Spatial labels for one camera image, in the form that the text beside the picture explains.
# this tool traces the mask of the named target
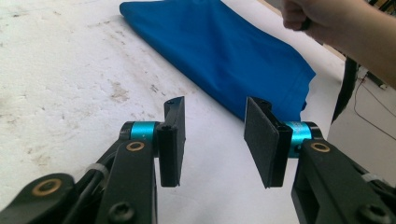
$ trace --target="white surface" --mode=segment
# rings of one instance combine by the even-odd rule
[[[364,69],[361,69],[360,76],[364,74]],[[357,94],[357,111],[395,138],[396,118],[393,115],[396,115],[396,90],[391,87],[381,90],[369,78],[366,78],[362,85]],[[394,187],[396,186],[394,174],[396,140],[360,118],[353,109],[354,104],[355,92],[346,110],[332,125],[328,140],[369,172],[382,176]]]
[[[317,72],[304,120],[327,136],[344,63],[287,31],[254,0],[225,1],[293,45]],[[0,209],[30,181],[63,172],[78,180],[128,120],[163,120],[163,102],[186,96],[181,187],[158,189],[160,223],[297,223],[285,187],[265,189],[232,116],[129,28],[121,1],[0,3]]]

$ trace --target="folded blue cloth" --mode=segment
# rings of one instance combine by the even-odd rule
[[[120,5],[120,13],[167,61],[240,119],[247,96],[255,96],[271,102],[278,119],[300,120],[315,73],[295,49],[220,0],[129,2]]]

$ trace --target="blue cylindrical part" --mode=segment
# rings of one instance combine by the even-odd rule
[[[298,158],[303,141],[305,139],[312,139],[311,129],[309,129],[309,126],[304,122],[286,121],[284,123],[293,129],[289,158]]]
[[[152,142],[155,121],[137,121],[132,126],[131,139],[140,138]]]

